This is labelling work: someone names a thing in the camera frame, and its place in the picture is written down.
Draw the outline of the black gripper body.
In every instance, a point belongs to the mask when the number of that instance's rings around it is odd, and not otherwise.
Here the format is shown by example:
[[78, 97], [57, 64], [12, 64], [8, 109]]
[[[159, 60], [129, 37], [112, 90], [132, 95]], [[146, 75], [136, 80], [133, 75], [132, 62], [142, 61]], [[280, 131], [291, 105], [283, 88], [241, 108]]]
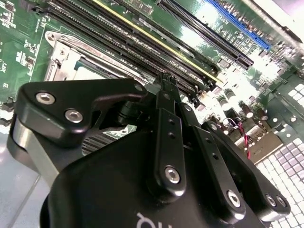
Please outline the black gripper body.
[[134, 133], [70, 165], [45, 199], [43, 228], [266, 228], [252, 212], [236, 224], [220, 221], [207, 198], [199, 154], [185, 150], [186, 190], [163, 202], [148, 188], [148, 133]]

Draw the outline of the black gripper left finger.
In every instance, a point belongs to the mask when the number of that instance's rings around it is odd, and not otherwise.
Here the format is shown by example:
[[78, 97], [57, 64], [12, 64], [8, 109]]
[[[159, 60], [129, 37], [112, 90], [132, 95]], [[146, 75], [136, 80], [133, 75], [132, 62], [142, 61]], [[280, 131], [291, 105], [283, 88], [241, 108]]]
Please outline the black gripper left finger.
[[134, 79], [33, 82], [15, 103], [15, 144], [52, 193], [92, 194], [147, 184], [158, 199], [187, 186], [176, 79], [161, 73], [148, 91]]

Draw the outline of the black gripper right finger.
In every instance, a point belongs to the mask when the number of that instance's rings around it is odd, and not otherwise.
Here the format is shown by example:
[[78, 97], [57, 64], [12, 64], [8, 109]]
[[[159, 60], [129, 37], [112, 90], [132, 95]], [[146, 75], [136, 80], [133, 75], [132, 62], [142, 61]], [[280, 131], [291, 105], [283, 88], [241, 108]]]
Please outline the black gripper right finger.
[[288, 216], [291, 207], [282, 193], [214, 122], [199, 124], [194, 111], [181, 102], [174, 77], [170, 85], [183, 131], [207, 176], [206, 196], [215, 216], [226, 224], [236, 224], [250, 212], [259, 223]]

